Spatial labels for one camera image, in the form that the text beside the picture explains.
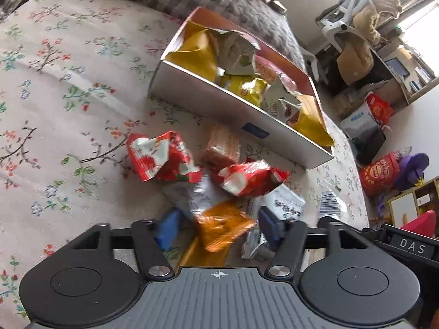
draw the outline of floral pattern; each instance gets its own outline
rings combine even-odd
[[[135,174],[126,148],[131,132],[155,137],[175,130],[200,160],[209,120],[148,95],[178,28],[175,19],[120,0],[30,0],[0,25],[0,327],[28,323],[20,279],[66,241],[100,222],[123,228],[159,219],[172,206],[160,183]],[[286,184],[305,199],[302,220],[309,225],[317,220],[320,186],[332,183],[350,225],[362,228],[367,213],[354,158],[343,133],[329,119],[327,125],[335,158],[316,169],[245,137],[242,160],[291,170]],[[182,228],[165,253],[171,265],[191,233]]]

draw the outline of blue sticker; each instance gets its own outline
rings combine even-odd
[[[269,133],[267,131],[264,131],[264,130],[262,130],[262,128],[259,128],[256,125],[250,124],[249,122],[246,123],[243,127],[241,127],[241,129],[251,133],[252,135],[254,135],[258,138],[265,138],[269,135]]]

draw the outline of gray ribbed plate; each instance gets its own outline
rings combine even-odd
[[[31,324],[32,329],[43,329]],[[126,313],[96,329],[341,329],[309,310],[288,283],[256,268],[182,268],[152,282]],[[412,328],[401,321],[387,326]]]

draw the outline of open box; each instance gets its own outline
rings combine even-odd
[[[210,28],[246,32],[216,13],[198,7],[181,25],[163,52],[148,93],[202,117],[211,117],[230,126],[234,131],[243,130],[245,135],[251,135],[258,143],[305,168],[315,168],[334,158],[334,150],[331,147],[320,147],[234,93],[165,60],[169,52],[178,50],[182,45],[184,29],[188,21]],[[315,96],[321,113],[320,100],[310,77],[272,47],[253,37],[260,44],[261,50],[258,54],[282,69],[296,82],[302,94]]]

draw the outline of metal screw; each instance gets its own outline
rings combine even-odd
[[[288,267],[285,267],[285,266],[273,266],[273,267],[270,267],[268,272],[272,276],[284,277],[284,276],[288,276],[290,274],[290,269]]]
[[[163,277],[170,273],[170,269],[166,266],[153,266],[149,269],[149,274],[155,277]]]

